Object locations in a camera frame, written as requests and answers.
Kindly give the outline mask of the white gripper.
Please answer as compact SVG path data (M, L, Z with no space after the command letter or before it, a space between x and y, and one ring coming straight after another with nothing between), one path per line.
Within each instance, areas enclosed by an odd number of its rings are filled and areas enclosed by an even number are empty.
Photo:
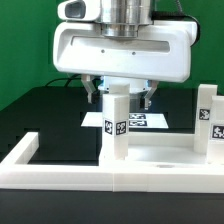
M158 81L188 79L196 36L197 25L186 21L155 21L135 38L105 37L95 23L63 22L54 34L53 63L60 72L82 73L89 103L100 95L93 75L156 80L144 96L148 110Z

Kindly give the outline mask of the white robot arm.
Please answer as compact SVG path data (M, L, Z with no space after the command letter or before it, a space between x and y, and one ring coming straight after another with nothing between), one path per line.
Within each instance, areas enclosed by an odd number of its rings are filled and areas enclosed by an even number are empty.
M190 75L200 25L180 10L158 11L155 0L65 0L57 14L54 66L79 74L91 103L111 85L128 83L147 109L159 82L181 83Z

